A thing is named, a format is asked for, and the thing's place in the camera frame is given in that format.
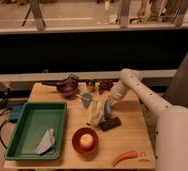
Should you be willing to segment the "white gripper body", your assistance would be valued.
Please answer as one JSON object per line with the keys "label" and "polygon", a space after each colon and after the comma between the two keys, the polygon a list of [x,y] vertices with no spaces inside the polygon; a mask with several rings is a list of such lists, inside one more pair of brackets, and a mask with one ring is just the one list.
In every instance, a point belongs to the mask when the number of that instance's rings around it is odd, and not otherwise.
{"label": "white gripper body", "polygon": [[121,81],[118,81],[110,90],[108,100],[111,103],[122,100],[127,94],[129,88],[125,86]]}

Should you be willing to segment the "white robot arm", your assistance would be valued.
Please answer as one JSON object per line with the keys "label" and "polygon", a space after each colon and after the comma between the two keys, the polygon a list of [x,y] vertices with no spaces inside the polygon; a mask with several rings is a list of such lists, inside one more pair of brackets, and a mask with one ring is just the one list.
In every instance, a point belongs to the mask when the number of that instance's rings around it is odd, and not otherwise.
{"label": "white robot arm", "polygon": [[137,70],[122,69],[110,97],[120,101],[133,90],[156,117],[155,171],[188,171],[188,108],[172,105],[141,82]]}

